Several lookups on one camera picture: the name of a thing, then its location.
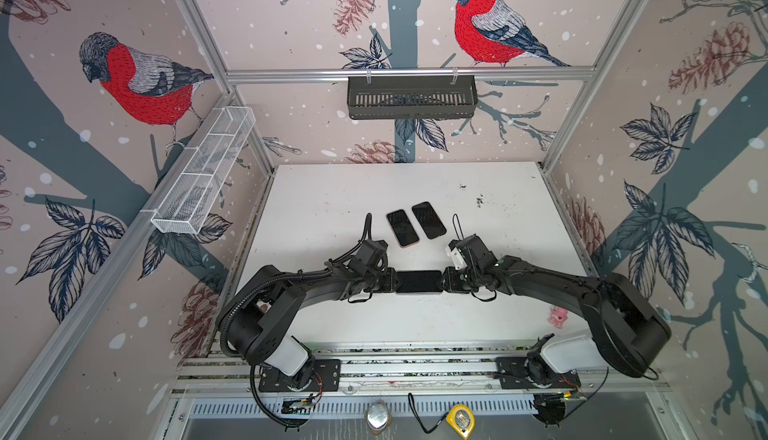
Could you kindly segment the black screen phone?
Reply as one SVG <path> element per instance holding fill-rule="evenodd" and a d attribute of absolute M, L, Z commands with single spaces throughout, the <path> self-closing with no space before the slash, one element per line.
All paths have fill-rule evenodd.
<path fill-rule="evenodd" d="M 386 218 L 400 247 L 406 248 L 419 241 L 419 236 L 403 209 L 389 212 Z"/>

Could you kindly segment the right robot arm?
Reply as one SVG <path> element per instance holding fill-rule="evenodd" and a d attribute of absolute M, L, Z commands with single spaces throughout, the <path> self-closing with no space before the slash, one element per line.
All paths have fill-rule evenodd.
<path fill-rule="evenodd" d="M 533 265 L 520 257 L 496 258 L 479 236 L 452 240 L 454 265 L 443 273 L 443 289 L 474 294 L 481 287 L 530 297 L 582 317 L 602 359 L 614 370 L 641 378 L 671 338 L 671 329 L 623 275 L 588 277 Z"/>

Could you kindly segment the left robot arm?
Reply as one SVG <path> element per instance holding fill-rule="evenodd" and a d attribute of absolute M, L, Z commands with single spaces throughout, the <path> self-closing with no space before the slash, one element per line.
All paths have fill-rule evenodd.
<path fill-rule="evenodd" d="M 252 367 L 269 367 L 289 379 L 289 387 L 306 388 L 317 378 L 308 347 L 288 335 L 298 312 L 325 301 L 363 303 L 399 285 L 388 266 L 388 245 L 372 238 L 367 214 L 360 240 L 347 252 L 315 271 L 283 272 L 260 268 L 221 309 L 216 320 L 220 350 Z"/>

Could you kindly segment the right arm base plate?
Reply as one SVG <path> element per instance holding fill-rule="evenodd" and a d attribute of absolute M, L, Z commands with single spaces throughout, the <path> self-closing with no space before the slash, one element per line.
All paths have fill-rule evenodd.
<path fill-rule="evenodd" d="M 494 377 L 503 389 L 579 389 L 575 371 L 557 373 L 539 358 L 497 357 Z"/>

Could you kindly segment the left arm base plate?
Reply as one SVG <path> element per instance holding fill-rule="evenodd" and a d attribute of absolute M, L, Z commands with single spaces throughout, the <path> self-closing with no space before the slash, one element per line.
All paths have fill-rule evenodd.
<path fill-rule="evenodd" d="M 275 367 L 261 370 L 260 393 L 336 392 L 339 388 L 341 362 L 310 357 L 294 374 L 286 375 Z"/>

